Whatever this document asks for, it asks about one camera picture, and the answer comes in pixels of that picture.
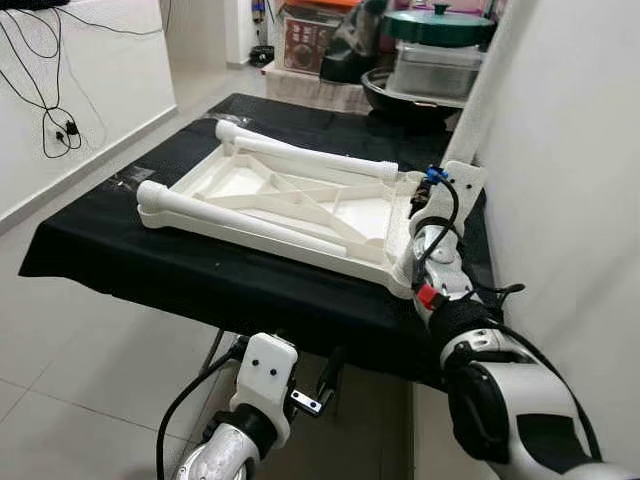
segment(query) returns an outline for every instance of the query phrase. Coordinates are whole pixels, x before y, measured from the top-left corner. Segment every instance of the electrical cable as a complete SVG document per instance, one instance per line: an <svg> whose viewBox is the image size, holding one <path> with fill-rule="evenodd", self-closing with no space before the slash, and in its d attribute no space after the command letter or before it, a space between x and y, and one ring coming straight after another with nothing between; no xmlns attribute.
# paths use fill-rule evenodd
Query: electrical cable
<svg viewBox="0 0 640 480"><path fill-rule="evenodd" d="M18 9L19 12L21 12L24 15L30 16L33 19L39 21L40 23L42 23L43 25L45 25L45 27L49 30L49 32L52 34L53 38L56 41L56 49L55 52L53 54L46 54L46 53L42 53L37 51L32 45L31 43L28 41L24 30L22 29L22 26L20 25L20 23L18 22L18 20L14 17L14 15L12 15L9 11L5 11L6 15L11 19L11 21L14 23L20 37L22 38L26 48L35 56L42 58L42 59L48 59L48 60L52 60L52 59L56 59L56 81L55 81L55 91L56 91L56 99L55 102L53 104L53 106L50 106L47 104L47 101L45 100L44 94L42 93L42 90L40 89L40 87L38 86L38 83L36 82L33 74L31 73L31 71L29 70L29 68L26 66L24 60L22 59L22 57L20 56L13 40L11 39L11 36L9 35L5 25L2 23L2 21L0 20L0 29L2 30L4 36L7 39L7 42L9 43L9 46L11 47L11 50L13 51L16 59L18 60L18 62L20 63L20 66L22 67L22 69L24 70L24 72L26 73L27 77L29 78L29 80L31 81L35 92L40 100L40 103L38 103L37 101L31 100L29 99L25 94L23 94L22 92L20 92L20 90L15 86L15 84L9 79L9 77L7 76L7 74L0 69L0 76L5 80L5 82L7 83L7 85L9 86L9 88L11 88L11 90L13 90L13 92L18 96L18 98L20 98L23 102L36 107L38 109L43 110L43 115L42 115L42 119L41 119L41 130L42 130L42 151L44 153L44 155L47 158L60 158L63 157L64 155L66 155L67 153L69 153L71 150L78 150L82 147L82 134L81 132L78 131L77 128L77 122L74 119L73 115L71 113L69 113L67 110L63 109L60 107L60 70L61 70L61 53L62 53L62 19L60 18L60 14L59 12L63 12L64 14L74 18L75 20L88 25L88 26L92 26L92 27L96 27L96 28L103 28L106 30L109 30L111 32L114 33L118 33L118 34L125 34L125 35L135 35L135 36L146 36L146 35L151 35L151 34L155 34L158 32L162 31L162 28L160 29L156 29L156 30L152 30L152 31L148 31L148 32L136 32L136 31L131 31L131 30L120 30L120 29L116 29L113 27L110 27L108 25L102 25L102 24L98 24L98 23L93 23L93 22L89 22L63 8L58 8L58 7L53 7L51 9L51 11L55 14L56 19L57 19L57 34L54 31L53 27L51 26L51 24L49 24L47 21L45 21L44 19L40 18L39 16L25 11L25 10L21 10ZM85 98L87 99L87 101L89 102L89 104L91 105L91 108L93 109L94 113L96 114L96 116L98 117L98 119L100 120L101 124L104 127L104 121L102 120L102 117L100 116L100 114L97 112L97 109L95 108L95 106L93 105L93 103L91 102L91 100L88 98L86 92L84 92L84 90L82 90L82 88L78 85L78 87L80 88L80 90L82 91L83 95L85 96ZM76 133L74 134L70 134L67 127L61 125L60 123L58 123L52 115L52 112L54 111L59 111L62 112L65 116L68 117L68 120L66 122L67 125L73 125L73 128L75 130ZM47 149L47 141L46 141L46 122L47 120L49 120L53 125L55 125L57 128L59 128L60 130L57 132L56 134L56 138L58 139L58 141L65 146L66 150L63 151L60 154L51 154L48 149ZM73 142L71 140L71 136L78 136L78 144L77 145L73 145Z"/></svg>
<svg viewBox="0 0 640 480"><path fill-rule="evenodd" d="M49 30L49 32L51 32L51 35L53 36L53 38L55 39L56 42L56 50L55 52L53 52L51 55L46 55L44 53L40 53L37 52L29 43L29 41L27 40L24 31L22 30L22 27L20 26L20 23L16 20L16 18L11 14L11 12L9 10L6 10L5 13L9 16L9 18L13 21L13 23L15 24L16 28L18 29L18 33L20 33L20 36L22 37L22 40L24 41L24 44L27 46L27 48L31 51L31 53L33 53L34 55L40 57L40 58L45 58L45 59L52 59L55 58L55 56L58 54L58 37L56 35L56 32L53 31L53 28L51 28L51 25L49 25L47 22L45 22L44 20L42 20L40 17L38 17L37 15L34 15L33 13L27 11L27 10L18 10L20 13L22 13L23 15L27 15L29 17L32 17L36 20L38 20L39 22L41 22L42 24L44 24L47 29Z"/></svg>
<svg viewBox="0 0 640 480"><path fill-rule="evenodd" d="M222 367L229 360L234 358L236 352L234 351L234 347L231 347L224 355L222 355L218 360L213 362L204 372L198 375L193 381L185 387L182 392L176 397L176 399L171 403L164 416L162 417L162 421L160 422L160 427L158 428L158 436L156 440L156 474L157 480L164 480L164 437L167 432L167 427L169 426L169 422L171 421L171 417L178 409L180 404L196 389L200 386L202 382L204 382L207 378L213 375L220 367Z"/></svg>
<svg viewBox="0 0 640 480"><path fill-rule="evenodd" d="M81 139L80 139L78 146L76 146L76 147L72 146L71 138L70 138L69 133L67 132L67 129L64 126L60 125L53 118L53 116L51 115L52 111L59 110L62 113L64 113L65 115L67 115L69 117L70 121L74 125L77 125L75 119L73 118L73 115L71 115L67 110L65 110L63 108L60 108L60 57L61 57L60 49L61 49L61 38L62 38L62 22L61 22L59 14L57 12L55 12L55 11L54 11L54 14L56 15L56 17L58 19L58 34L55 35L55 32L54 32L54 36L56 37L56 41L57 41L57 55L56 55L57 61L56 61L56 101L55 101L53 106L48 106L47 105L47 101L44 98L44 94L42 93L42 90L38 86L38 82L36 82L35 78L33 77L33 74L31 73L29 68L24 63L24 60L22 59L22 57L18 53L18 50L17 50L15 44L13 43L13 40L11 40L11 36L9 35L9 32L7 32L7 29L4 26L4 23L0 20L0 30L2 30L4 36L6 37L7 42L9 43L9 46L10 46L11 50L13 51L16 59L20 63L20 66L22 67L24 72L27 74L27 77L29 78L29 80L31 80L31 83L33 84L33 87L34 87L34 89L35 89L35 91L36 91L36 93L37 93L37 95L38 95L38 97L39 97L39 99L41 101L41 104L36 103L36 102L28 99L25 95L20 93L20 91L17 89L17 87L9 80L7 75L2 70L0 70L0 75L4 78L4 80L7 82L9 87L16 93L16 95L21 100L23 100L24 102L26 102L26 103L28 103L28 104L36 107L36 108L44 110L44 113L42 114L42 122L41 122L41 126L42 126L42 151L43 151L44 155L47 158L51 158L51 159L63 157L64 155L69 153L70 150L79 149L81 144L82 144L81 143ZM53 31L53 28L51 28L51 26L49 24L47 24L47 25L50 27L50 31ZM25 41L25 43L27 43L27 47L29 47L28 42L26 41L26 38L24 38L24 36L23 36L23 40ZM56 127L61 129L61 131L59 131L58 133L63 135L63 138L62 139L58 138L58 140L60 140L60 142L66 147L66 150L64 152L62 152L61 154L52 155L47 150L47 146L46 146L46 127L45 127L45 123L46 123L47 118Z"/></svg>
<svg viewBox="0 0 640 480"><path fill-rule="evenodd" d="M433 242L431 242L429 247L421 255L418 267L422 270L422 273L419 278L424 277L424 263L426 259L429 258L431 253L433 253L433 251L436 249L436 247L442 241L445 235L453 228L456 217L458 215L458 206L459 206L458 194L456 193L451 183L444 177L444 175L442 175L441 173L438 173L437 176L439 180L442 182L442 184L447 188L447 190L449 190L449 193L451 194L451 197L453 200L453 210L451 212L451 216L449 217L449 220L447 221L446 225L442 228L442 231L440 232L440 234L435 238ZM487 291L493 291L494 293L503 294L503 296L498 300L499 309L502 308L502 305L504 304L504 301L506 300L506 297L509 294L522 291L524 289L524 285L521 283L516 283L503 288L489 287L486 285L482 285L480 282L477 282L477 281L476 281L476 285L483 289L486 289ZM467 295L465 295L465 297L470 296L470 294L472 294L472 292L469 292ZM589 445L589 450L591 451L591 456L593 457L594 460L602 461L602 453L600 450L600 445L598 444L598 439L593 429L593 425L591 424L591 421L589 420L587 413L582 407L582 404L580 403L578 398L575 396L575 394L573 393L573 390L571 390L571 387L569 386L567 381L562 377L560 372L555 368L555 366L551 363L551 361L547 357L545 357L544 354L533 343L527 340L527 338L525 338L523 335L520 335L516 331L512 330L510 327L502 323L499 323L497 321L490 321L490 324L491 324L491 328L495 328L496 330L506 333L507 335L513 337L516 341L520 342L525 348L527 348L531 352L531 354L534 357L536 357L540 361L540 363L542 363L553 374L555 374L558 377L558 379L567 387L567 390L569 391L569 394L573 398L573 401L576 405L576 410L578 411L578 417L580 418L580 422L582 423L582 427L584 429L584 433L587 438L587 443Z"/></svg>
<svg viewBox="0 0 640 480"><path fill-rule="evenodd" d="M105 30L109 30L110 32L120 33L120 34L123 34L123 35L135 35L135 36L139 36L139 37L144 37L144 36L152 35L154 33L159 33L159 32L162 31L162 28L157 28L155 30L149 30L148 32L135 32L135 31L132 31L132 30L120 30L120 29L117 29L117 28L110 27L108 25L102 25L100 23L89 22L88 20L80 18L79 16L69 12L68 10L65 10L64 8L53 7L53 10L56 10L58 12L62 12L65 15L68 15L71 18L74 18L78 22L84 23L85 25L88 25L90 27L103 28Z"/></svg>
<svg viewBox="0 0 640 480"><path fill-rule="evenodd" d="M441 173L436 174L440 182L446 187L446 189L451 194L451 199L453 200L453 208L451 210L451 215L447 220L447 223L442 227L438 236L431 242L431 244L427 247L427 249L422 253L420 259L418 260L418 273L417 278L422 280L426 274L425 262L429 258L429 256L434 252L434 250L438 247L438 244L442 241L442 239L449 233L450 231L455 231L454 225L456 223L456 219L458 218L458 210L460 208L460 198L458 197L458 193L456 192L451 182L446 179L444 175ZM419 290L422 287L422 284L416 282L413 286L414 290Z"/></svg>
<svg viewBox="0 0 640 480"><path fill-rule="evenodd" d="M91 97L87 94L87 92L85 91L84 87L82 86L82 84L80 83L80 81L78 80L78 78L76 77L76 74L74 72L73 69L73 64L71 63L71 60L69 59L69 56L67 55L67 50L65 48L64 45L64 39L62 40L62 54L64 55L64 59L66 61L66 65L67 65L67 72L69 73L69 76L71 77L71 79L74 81L74 83L76 84L76 87L78 88L78 90L80 91L80 93L82 93L82 96L84 97L84 99L87 101L87 103L89 104L89 106L91 107L91 110L93 111L93 114L95 115L95 117L97 118L98 122L100 123L100 126L102 127L102 139L100 140L98 145L94 145L92 142L89 142L88 138L85 138L85 140L87 141L87 145L89 145L90 148L92 148L93 150L99 150L100 148L102 148L106 141L107 138L109 137L109 128L107 127L104 118L102 118L102 115L100 115L100 112L98 111L98 109L96 108L96 106L94 105L93 101L91 100Z"/></svg>
<svg viewBox="0 0 640 480"><path fill-rule="evenodd" d="M556 375L558 379L565 385L565 387L567 387L567 390L569 391L569 394L571 395L571 398L573 399L576 405L576 410L578 411L578 418L580 418L580 422L582 423L582 428L584 429L584 434L585 434L585 437L587 438L587 443L589 445L589 450L591 451L591 456L593 457L594 460L602 462L602 452L600 450L600 445L598 444L598 439L593 429L593 425L589 420L587 412L585 412L584 408L582 407L582 404L573 393L573 390L571 390L571 387L569 386L567 381L564 379L564 377L560 374L560 372L556 369L553 363L551 363L551 361L547 357L545 357L545 355L533 343L527 340L526 337L519 334L518 332L511 329L510 327L498 322L491 321L490 328L494 328L496 330L501 331L502 333L506 333L510 337L513 337L517 342L522 344L523 347L529 350L531 354L540 361L540 363L542 363L554 375Z"/></svg>
<svg viewBox="0 0 640 480"><path fill-rule="evenodd" d="M167 9L167 26L164 29L164 33L169 33L169 24L171 23L171 8L173 6L173 0L169 0L169 8Z"/></svg>
<svg viewBox="0 0 640 480"><path fill-rule="evenodd" d="M270 0L264 0L264 2L267 4L267 8L269 9L269 15L271 16L271 23L273 23L275 25L276 17L273 16L273 10L271 10L271 1Z"/></svg>

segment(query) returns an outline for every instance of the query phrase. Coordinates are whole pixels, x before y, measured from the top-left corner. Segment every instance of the table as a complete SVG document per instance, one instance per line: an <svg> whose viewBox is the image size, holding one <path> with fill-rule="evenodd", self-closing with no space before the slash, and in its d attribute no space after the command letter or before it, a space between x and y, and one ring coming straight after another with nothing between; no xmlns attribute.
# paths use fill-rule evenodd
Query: table
<svg viewBox="0 0 640 480"><path fill-rule="evenodd" d="M396 161L401 170L438 163L450 138L375 115L231 95L207 118L42 222L20 275L65 277L240 334L280 331L310 353L326 356L344 345L351 364L441 388L423 322L411 302L384 287L197 234L142 226L136 186L144 179L170 186L213 151L220 115L300 147ZM465 262L490 281L483 199L467 221Z"/></svg>

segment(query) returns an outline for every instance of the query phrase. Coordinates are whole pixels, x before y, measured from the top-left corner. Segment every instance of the red connector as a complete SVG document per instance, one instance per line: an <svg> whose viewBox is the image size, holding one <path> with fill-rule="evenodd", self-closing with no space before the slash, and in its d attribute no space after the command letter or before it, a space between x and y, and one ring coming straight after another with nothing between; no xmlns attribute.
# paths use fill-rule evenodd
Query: red connector
<svg viewBox="0 0 640 480"><path fill-rule="evenodd" d="M431 311L438 308L447 300L447 297L438 292L438 290L426 284L420 287L417 297L420 303L424 305L424 308Z"/></svg>

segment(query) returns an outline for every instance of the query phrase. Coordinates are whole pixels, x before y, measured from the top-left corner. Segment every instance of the white wall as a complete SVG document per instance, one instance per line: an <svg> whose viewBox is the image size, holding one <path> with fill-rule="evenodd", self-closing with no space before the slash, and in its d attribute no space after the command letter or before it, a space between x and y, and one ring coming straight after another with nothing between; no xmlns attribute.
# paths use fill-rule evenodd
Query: white wall
<svg viewBox="0 0 640 480"><path fill-rule="evenodd" d="M258 40L251 14L251 0L224 2L227 62L242 64L249 59L249 52Z"/></svg>
<svg viewBox="0 0 640 480"><path fill-rule="evenodd" d="M123 29L148 31L161 26L157 0L75 0L65 8L87 20ZM50 12L39 15L54 18ZM36 48L51 51L53 40L42 33L41 24L18 13L16 18ZM8 17L2 14L0 20L38 83L47 86L45 96L52 101L55 62L30 55ZM62 34L61 106L75 116L85 145L63 158L44 157L41 111L22 103L0 81L0 219L175 106L162 32L126 36L62 15ZM35 95L2 35L0 68L21 91Z"/></svg>
<svg viewBox="0 0 640 480"><path fill-rule="evenodd" d="M168 0L162 0L164 16ZM226 67L225 0L173 0L167 47L172 68Z"/></svg>
<svg viewBox="0 0 640 480"><path fill-rule="evenodd" d="M539 0L479 154L511 324L640 472L640 3Z"/></svg>

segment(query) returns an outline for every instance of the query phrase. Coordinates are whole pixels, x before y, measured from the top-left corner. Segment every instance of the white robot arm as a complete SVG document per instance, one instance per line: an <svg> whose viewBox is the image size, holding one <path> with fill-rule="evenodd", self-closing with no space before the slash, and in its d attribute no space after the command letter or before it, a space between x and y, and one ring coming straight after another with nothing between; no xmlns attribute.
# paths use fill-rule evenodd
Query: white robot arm
<svg viewBox="0 0 640 480"><path fill-rule="evenodd" d="M415 231L413 288L416 310L440 352L458 443L503 480L637 480L602 461L589 419L557 370L476 295L477 282L462 270L454 231L455 212L468 211L468 205L457 205L459 199L470 197L458 195L461 187L448 177L440 169L427 172L440 201L432 206L430 200L419 212L427 220ZM453 212L446 222L438 215L443 187L451 199L444 210ZM501 294L523 288L514 285Z"/></svg>
<svg viewBox="0 0 640 480"><path fill-rule="evenodd" d="M458 443L502 480L640 480L602 461L586 413L557 370L480 301L457 244L479 192L468 181L474 178L477 187L484 173L457 162L447 167L449 173L427 172L432 193L412 219L414 242L404 262L413 270L416 310L439 352ZM454 187L456 179L464 181ZM522 288L498 291L503 300ZM213 436L179 469L179 480L250 479L270 448L286 443L298 411L322 413L344 351L329 360L318 400L295 389L297 358L295 347L278 336L251 337L231 411L216 414Z"/></svg>

